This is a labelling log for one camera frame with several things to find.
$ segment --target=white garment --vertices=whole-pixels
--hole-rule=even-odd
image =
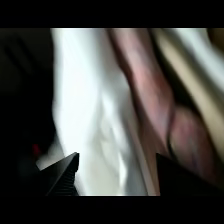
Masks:
[[[170,30],[177,35],[209,80],[224,94],[224,58],[210,43],[206,28],[166,28],[165,30]]]
[[[52,33],[54,119],[65,156],[80,153],[78,190],[83,195],[154,195],[150,174],[142,172],[146,162],[129,86],[105,30]]]

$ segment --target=wrinkled white fabric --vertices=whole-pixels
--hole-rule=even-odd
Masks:
[[[212,46],[206,28],[166,28],[174,32],[205,71],[215,87],[224,93],[224,58],[218,49]]]
[[[143,172],[129,86],[105,30],[52,29],[52,34],[54,119],[65,156],[80,153],[78,190],[83,195],[154,195],[150,174]]]

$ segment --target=reddish-brown fabric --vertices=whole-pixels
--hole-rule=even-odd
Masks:
[[[179,163],[213,182],[214,160],[206,129],[189,109],[175,108],[172,90],[157,63],[147,30],[116,28],[109,33],[133,91],[149,167],[155,164],[153,153],[170,156],[167,140],[171,136]]]

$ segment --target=white fabric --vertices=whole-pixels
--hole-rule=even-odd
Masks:
[[[166,28],[174,32],[216,88],[224,93],[224,58],[210,43],[206,28]]]
[[[65,156],[80,153],[78,190],[83,195],[154,195],[149,173],[142,174],[145,160],[129,86],[105,30],[52,29],[52,34],[54,119]]]

